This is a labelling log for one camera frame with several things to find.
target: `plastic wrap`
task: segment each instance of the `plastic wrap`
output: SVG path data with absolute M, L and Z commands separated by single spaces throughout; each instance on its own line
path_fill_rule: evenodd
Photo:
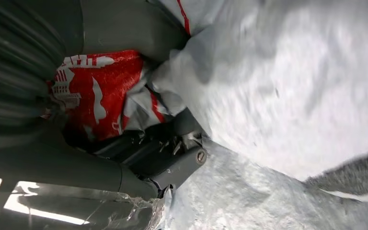
M 368 230 L 368 203 L 345 200 L 205 141 L 208 160 L 174 194 L 166 230 Z
M 4 183 L 0 230 L 156 230 L 164 210 L 163 199 L 34 182 L 8 193 Z
M 368 155 L 368 1 L 225 1 L 154 78 L 213 141 L 301 181 Z

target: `crumpled plastic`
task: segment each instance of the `crumpled plastic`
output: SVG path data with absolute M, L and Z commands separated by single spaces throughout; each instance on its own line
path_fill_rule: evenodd
M 300 181 L 368 155 L 368 1 L 217 12 L 155 72 L 171 85 L 157 91 L 179 95 L 214 142 Z
M 368 203 L 308 189 L 203 142 L 208 160 L 173 194 L 164 230 L 368 230 Z

